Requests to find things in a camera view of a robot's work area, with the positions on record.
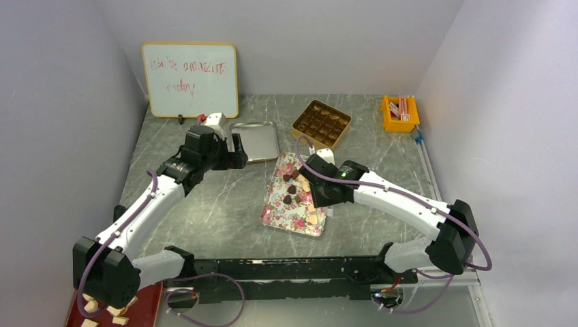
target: metal tray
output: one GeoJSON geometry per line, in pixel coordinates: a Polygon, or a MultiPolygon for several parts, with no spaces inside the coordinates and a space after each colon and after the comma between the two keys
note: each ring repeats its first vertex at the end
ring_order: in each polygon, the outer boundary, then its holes
{"type": "Polygon", "coordinates": [[[231,133],[238,133],[248,162],[275,160],[279,157],[277,129],[272,121],[257,123],[237,123],[230,127],[231,133]]]}

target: floral tray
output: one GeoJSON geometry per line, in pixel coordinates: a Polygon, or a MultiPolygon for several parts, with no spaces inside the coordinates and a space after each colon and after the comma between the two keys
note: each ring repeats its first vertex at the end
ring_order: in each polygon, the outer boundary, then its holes
{"type": "Polygon", "coordinates": [[[318,208],[314,212],[309,212],[307,207],[313,206],[311,192],[303,191],[300,182],[293,179],[288,182],[283,180],[284,175],[291,175],[294,170],[299,169],[301,163],[294,153],[281,153],[277,159],[277,165],[267,191],[265,207],[261,212],[261,222],[275,228],[282,228],[291,232],[297,232],[310,236],[319,236],[325,227],[325,209],[318,208]],[[296,186],[296,193],[289,194],[287,188],[296,186]],[[283,199],[289,195],[291,204],[283,203],[283,199]],[[297,204],[295,196],[301,198],[301,203],[297,204]]]}

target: red object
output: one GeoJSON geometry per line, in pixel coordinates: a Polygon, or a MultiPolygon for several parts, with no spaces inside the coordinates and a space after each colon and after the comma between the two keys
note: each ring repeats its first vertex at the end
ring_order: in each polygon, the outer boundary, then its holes
{"type": "MultiPolygon", "coordinates": [[[[162,283],[156,283],[155,285],[150,285],[136,293],[138,300],[130,306],[130,308],[122,315],[129,319],[126,326],[134,327],[154,327],[155,321],[157,319],[157,311],[159,309],[159,302],[161,299],[162,283]]],[[[98,307],[102,307],[102,302],[98,301],[98,307]]],[[[65,327],[80,327],[82,322],[86,318],[78,312],[78,307],[76,306],[76,293],[72,298],[72,306],[70,307],[70,312],[68,313],[68,320],[66,321],[65,327]]],[[[102,311],[96,317],[88,318],[93,322],[98,323],[98,327],[118,327],[120,325],[112,323],[112,315],[107,311],[102,311]]]]}

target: chocolate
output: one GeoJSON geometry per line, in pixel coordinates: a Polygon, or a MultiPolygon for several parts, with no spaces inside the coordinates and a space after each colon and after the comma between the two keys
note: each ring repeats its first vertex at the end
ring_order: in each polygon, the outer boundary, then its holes
{"type": "Polygon", "coordinates": [[[297,177],[299,177],[299,171],[298,171],[298,170],[294,170],[293,173],[291,174],[291,178],[297,179],[297,177]]]}

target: white wall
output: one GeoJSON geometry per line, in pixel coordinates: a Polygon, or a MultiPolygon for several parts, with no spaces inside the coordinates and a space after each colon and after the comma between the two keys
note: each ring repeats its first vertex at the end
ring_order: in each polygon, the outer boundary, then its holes
{"type": "Polygon", "coordinates": [[[417,93],[442,195],[492,254],[496,326],[578,325],[577,22],[575,1],[467,0],[417,93]]]}
{"type": "Polygon", "coordinates": [[[139,81],[150,41],[229,42],[242,93],[413,93],[463,0],[98,0],[139,81]]]}
{"type": "Polygon", "coordinates": [[[0,325],[63,326],[72,246],[112,221],[143,94],[93,0],[3,0],[0,31],[0,325]]]}

